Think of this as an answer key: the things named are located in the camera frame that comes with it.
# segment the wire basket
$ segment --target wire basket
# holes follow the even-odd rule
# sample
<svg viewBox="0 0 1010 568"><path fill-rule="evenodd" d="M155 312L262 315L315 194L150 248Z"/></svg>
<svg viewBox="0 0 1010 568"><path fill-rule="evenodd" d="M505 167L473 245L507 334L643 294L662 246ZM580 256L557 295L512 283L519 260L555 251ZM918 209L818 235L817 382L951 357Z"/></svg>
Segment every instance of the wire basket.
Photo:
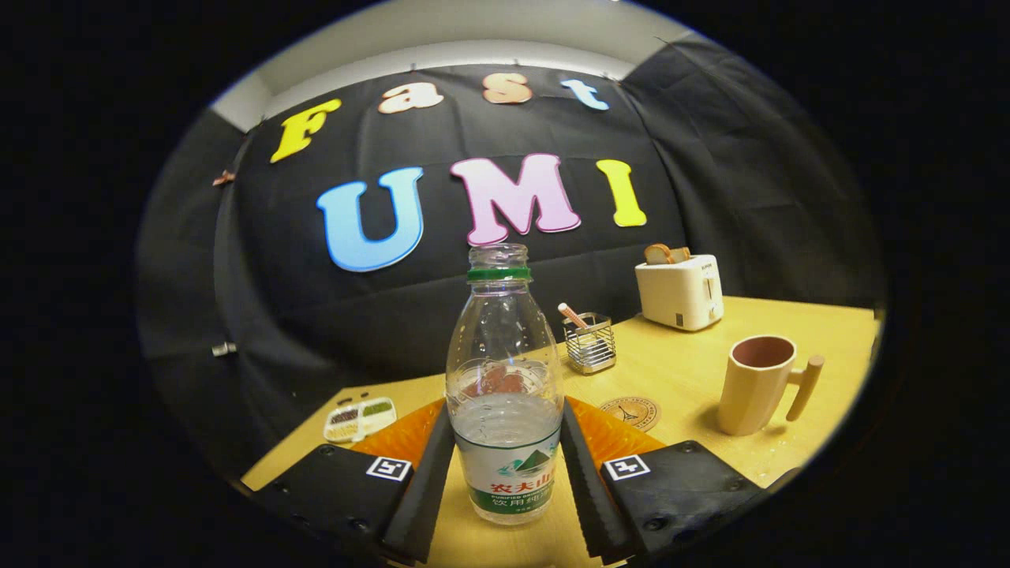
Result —
<svg viewBox="0 0 1010 568"><path fill-rule="evenodd" d="M562 321L569 365L583 375L612 367L617 361L617 348L614 346L614 329L610 326L610 318L592 311L580 313L579 317L589 327L579 327L568 317Z"/></svg>

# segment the ceiling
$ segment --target ceiling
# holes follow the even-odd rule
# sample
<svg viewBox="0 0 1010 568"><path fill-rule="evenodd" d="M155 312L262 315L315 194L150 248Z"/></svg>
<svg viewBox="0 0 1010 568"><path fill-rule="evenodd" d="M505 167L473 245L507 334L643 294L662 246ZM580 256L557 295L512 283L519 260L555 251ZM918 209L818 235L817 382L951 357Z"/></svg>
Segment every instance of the ceiling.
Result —
<svg viewBox="0 0 1010 568"><path fill-rule="evenodd" d="M553 43L637 65L688 33L632 2L612 0L391 0L305 37L256 75L272 95L347 64L445 41L514 39Z"/></svg>

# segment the blue letter u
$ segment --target blue letter u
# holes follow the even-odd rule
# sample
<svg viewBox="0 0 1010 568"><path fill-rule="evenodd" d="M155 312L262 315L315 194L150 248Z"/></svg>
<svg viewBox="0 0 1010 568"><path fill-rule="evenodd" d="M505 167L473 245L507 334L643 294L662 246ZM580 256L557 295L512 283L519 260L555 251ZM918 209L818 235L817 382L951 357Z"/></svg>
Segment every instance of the blue letter u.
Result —
<svg viewBox="0 0 1010 568"><path fill-rule="evenodd" d="M338 185L316 200L322 209L326 247L336 266L351 272L369 272L390 266L409 255L421 241L424 219L417 196L417 180L424 174L419 167L401 168L379 178L389 189L396 216L396 230L382 241L370 241L362 229L360 199L368 189L365 182Z"/></svg>

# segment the plastic water bottle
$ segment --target plastic water bottle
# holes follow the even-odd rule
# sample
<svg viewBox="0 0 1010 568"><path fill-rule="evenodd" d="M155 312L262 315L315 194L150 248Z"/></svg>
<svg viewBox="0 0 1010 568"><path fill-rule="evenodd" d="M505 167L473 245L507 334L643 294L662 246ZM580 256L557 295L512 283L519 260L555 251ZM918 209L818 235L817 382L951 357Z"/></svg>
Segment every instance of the plastic water bottle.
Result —
<svg viewBox="0 0 1010 568"><path fill-rule="evenodd" d="M477 514L521 525L544 513L553 487L565 403L558 351L529 294L526 248L475 247L470 263L445 402Z"/></svg>

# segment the letter m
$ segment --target letter m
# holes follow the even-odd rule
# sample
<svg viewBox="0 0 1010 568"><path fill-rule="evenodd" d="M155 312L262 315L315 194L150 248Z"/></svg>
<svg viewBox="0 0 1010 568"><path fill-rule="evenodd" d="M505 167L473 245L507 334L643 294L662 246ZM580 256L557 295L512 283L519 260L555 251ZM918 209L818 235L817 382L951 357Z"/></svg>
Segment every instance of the letter m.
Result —
<svg viewBox="0 0 1010 568"><path fill-rule="evenodd" d="M534 202L540 206L540 216L536 219L540 230L560 232L579 226L582 219L569 204L558 172L561 160L552 154L530 154L522 161L518 183L513 183L487 158L453 164L449 172L463 178L474 215L474 229L467 235L467 242L477 247L508 238L508 228L495 217L496 207L520 234L529 232Z"/></svg>

